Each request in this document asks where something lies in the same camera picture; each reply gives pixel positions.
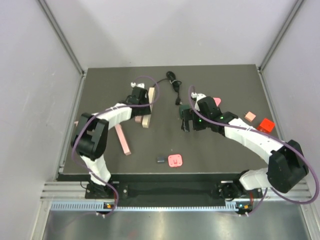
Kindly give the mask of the small pink plug adapter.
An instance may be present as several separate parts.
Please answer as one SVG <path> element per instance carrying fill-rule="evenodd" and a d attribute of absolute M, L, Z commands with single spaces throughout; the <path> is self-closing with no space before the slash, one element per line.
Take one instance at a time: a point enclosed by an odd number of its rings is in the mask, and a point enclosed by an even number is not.
<path fill-rule="evenodd" d="M 134 120 L 136 123 L 141 123 L 143 121 L 143 116 L 136 116 Z"/>

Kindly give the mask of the red cube plug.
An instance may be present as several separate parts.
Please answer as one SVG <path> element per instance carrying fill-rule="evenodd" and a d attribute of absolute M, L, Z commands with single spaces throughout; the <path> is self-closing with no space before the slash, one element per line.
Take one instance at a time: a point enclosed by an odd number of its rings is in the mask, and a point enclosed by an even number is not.
<path fill-rule="evenodd" d="M 264 118 L 257 127 L 257 130 L 263 133 L 270 134 L 273 131 L 274 127 L 275 123 L 272 120 Z"/>

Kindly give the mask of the dark green cube socket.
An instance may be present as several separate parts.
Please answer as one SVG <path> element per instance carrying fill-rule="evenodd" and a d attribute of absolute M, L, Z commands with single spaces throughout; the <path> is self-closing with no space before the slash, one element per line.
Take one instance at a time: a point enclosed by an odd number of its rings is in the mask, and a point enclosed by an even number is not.
<path fill-rule="evenodd" d="M 185 110 L 189 110 L 190 108 L 191 108 L 191 107 L 190 107 L 189 104 L 182 104 L 182 105 L 179 106 L 178 112 L 179 112 L 179 117 L 180 117 L 180 119 L 183 118 L 183 113 L 184 113 L 184 111 L 185 111 Z"/>

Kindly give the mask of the small pink usb plug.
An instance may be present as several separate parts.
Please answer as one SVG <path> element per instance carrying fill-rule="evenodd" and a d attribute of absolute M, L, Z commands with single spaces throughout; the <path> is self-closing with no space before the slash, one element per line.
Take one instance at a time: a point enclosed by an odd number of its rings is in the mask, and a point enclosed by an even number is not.
<path fill-rule="evenodd" d="M 180 154 L 169 155 L 167 160 L 168 160 L 168 165 L 171 168 L 178 168 L 183 165 L 183 158 Z"/>

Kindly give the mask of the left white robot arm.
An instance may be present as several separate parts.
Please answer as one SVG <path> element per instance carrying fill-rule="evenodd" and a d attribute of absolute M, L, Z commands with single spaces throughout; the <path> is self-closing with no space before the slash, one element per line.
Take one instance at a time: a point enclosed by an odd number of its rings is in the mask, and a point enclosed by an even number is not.
<path fill-rule="evenodd" d="M 133 82 L 131 87 L 131 94 L 113 107 L 100 113 L 83 113 L 71 141 L 72 149 L 89 171 L 87 190 L 100 199 L 109 198 L 114 191 L 113 185 L 108 183 L 111 173 L 104 159 L 108 131 L 122 122 L 151 113 L 151 101 L 145 85 Z"/>

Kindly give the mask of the pink long power strip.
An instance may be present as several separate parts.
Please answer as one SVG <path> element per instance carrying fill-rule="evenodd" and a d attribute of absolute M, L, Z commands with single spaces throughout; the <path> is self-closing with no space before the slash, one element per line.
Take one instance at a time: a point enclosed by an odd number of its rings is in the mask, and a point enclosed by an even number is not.
<path fill-rule="evenodd" d="M 121 147 L 122 147 L 123 153 L 124 153 L 126 156 L 129 156 L 129 155 L 131 154 L 131 150 L 130 150 L 130 148 L 129 148 L 129 145 L 128 145 L 126 136 L 125 136 L 125 134 L 124 134 L 124 131 L 123 131 L 123 129 L 122 129 L 122 126 L 121 126 L 120 124 L 117 124 L 117 125 L 115 126 L 115 130 L 116 130 L 116 133 L 117 133 L 117 136 L 118 136 L 120 145 L 121 145 Z"/>

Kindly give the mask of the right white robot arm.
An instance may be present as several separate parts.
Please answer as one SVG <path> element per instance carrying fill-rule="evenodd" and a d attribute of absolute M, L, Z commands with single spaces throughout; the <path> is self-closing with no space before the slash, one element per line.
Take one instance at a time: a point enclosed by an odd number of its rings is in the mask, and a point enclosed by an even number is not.
<path fill-rule="evenodd" d="M 233 181 L 237 197 L 245 198 L 260 188 L 273 188 L 286 194 L 308 175 L 309 168 L 301 159 L 303 153 L 298 142 L 281 142 L 258 133 L 237 115 L 221 112 L 215 100 L 203 93 L 193 92 L 191 98 L 195 101 L 194 107 L 179 107 L 184 132 L 211 129 L 251 150 L 267 164 L 266 168 L 245 170 L 238 175 Z"/>

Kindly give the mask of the pink triangular socket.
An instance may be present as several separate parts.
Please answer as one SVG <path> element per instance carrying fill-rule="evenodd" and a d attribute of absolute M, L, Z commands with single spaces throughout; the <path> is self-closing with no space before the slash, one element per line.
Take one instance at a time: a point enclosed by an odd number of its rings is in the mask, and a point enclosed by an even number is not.
<path fill-rule="evenodd" d="M 222 100 L 221 100 L 220 98 L 218 98 L 218 97 L 214 97 L 213 100 L 214 100 L 214 102 L 215 102 L 215 104 L 216 104 L 217 107 L 218 107 L 218 106 L 220 105 L 220 103 L 222 102 Z"/>

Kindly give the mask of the small purple grey plug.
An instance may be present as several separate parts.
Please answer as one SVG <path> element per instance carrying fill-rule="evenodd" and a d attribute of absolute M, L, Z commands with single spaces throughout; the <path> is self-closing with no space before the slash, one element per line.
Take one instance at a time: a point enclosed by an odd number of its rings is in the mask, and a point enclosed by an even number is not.
<path fill-rule="evenodd" d="M 157 162 L 158 164 L 163 164 L 163 163 L 166 162 L 166 157 L 164 157 L 164 156 L 159 156 L 159 157 L 156 158 L 156 162 Z"/>

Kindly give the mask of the peach plug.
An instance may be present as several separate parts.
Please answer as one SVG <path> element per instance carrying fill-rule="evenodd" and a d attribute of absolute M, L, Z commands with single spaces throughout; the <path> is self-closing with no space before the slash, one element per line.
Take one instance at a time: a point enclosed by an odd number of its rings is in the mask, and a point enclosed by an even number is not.
<path fill-rule="evenodd" d="M 248 111 L 247 113 L 245 113 L 244 118 L 251 123 L 253 122 L 253 120 L 255 120 L 256 115 L 251 111 Z"/>

